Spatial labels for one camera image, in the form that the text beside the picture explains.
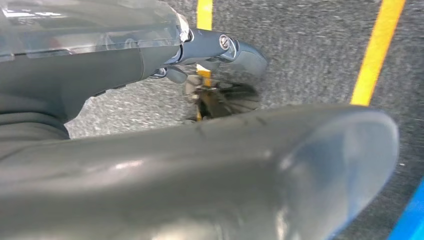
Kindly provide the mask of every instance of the gray fabric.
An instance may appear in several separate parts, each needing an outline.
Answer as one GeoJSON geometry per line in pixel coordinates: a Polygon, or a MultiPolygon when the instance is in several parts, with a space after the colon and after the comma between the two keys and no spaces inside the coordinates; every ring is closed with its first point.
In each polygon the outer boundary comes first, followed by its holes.
{"type": "MultiPolygon", "coordinates": [[[[197,1],[167,0],[195,26],[197,1]]],[[[251,79],[264,108],[349,102],[379,0],[215,0],[214,29],[259,47],[270,59],[267,75],[251,79]]],[[[339,237],[382,240],[391,232],[424,173],[424,2],[407,1],[372,106],[400,124],[396,175],[385,191],[339,237]]],[[[189,111],[181,87],[147,80],[90,99],[70,124],[75,138],[179,125],[189,111]]]]}

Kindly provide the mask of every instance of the clear plastic cover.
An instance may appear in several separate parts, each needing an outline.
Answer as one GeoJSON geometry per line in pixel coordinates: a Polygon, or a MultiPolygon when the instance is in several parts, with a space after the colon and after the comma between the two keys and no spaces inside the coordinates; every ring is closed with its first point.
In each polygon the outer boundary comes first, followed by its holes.
{"type": "Polygon", "coordinates": [[[0,62],[180,45],[187,20],[156,0],[0,0],[0,62]]]}

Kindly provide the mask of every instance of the yellow road marking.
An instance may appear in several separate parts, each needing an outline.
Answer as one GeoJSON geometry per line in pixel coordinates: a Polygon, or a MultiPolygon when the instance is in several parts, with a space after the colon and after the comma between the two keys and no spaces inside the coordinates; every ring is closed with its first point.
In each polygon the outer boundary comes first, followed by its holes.
{"type": "MultiPolygon", "coordinates": [[[[213,0],[197,1],[197,28],[212,30],[213,0]]],[[[211,86],[211,71],[197,65],[197,74],[203,77],[203,84],[211,86]]]]}
{"type": "Polygon", "coordinates": [[[368,106],[406,0],[383,0],[350,104],[368,106]]]}

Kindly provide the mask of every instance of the bolt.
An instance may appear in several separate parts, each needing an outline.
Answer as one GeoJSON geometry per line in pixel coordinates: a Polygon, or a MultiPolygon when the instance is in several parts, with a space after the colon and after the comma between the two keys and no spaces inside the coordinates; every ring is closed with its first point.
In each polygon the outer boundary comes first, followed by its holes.
{"type": "Polygon", "coordinates": [[[224,50],[228,50],[230,48],[230,39],[228,38],[227,35],[222,34],[219,37],[219,45],[221,46],[222,49],[224,50]]]}

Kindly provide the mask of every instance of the blue object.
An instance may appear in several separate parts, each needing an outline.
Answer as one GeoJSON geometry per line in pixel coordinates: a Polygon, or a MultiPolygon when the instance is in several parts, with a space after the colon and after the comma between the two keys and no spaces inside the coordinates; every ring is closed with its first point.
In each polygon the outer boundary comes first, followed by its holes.
{"type": "Polygon", "coordinates": [[[388,240],[424,240],[424,179],[388,240]]]}

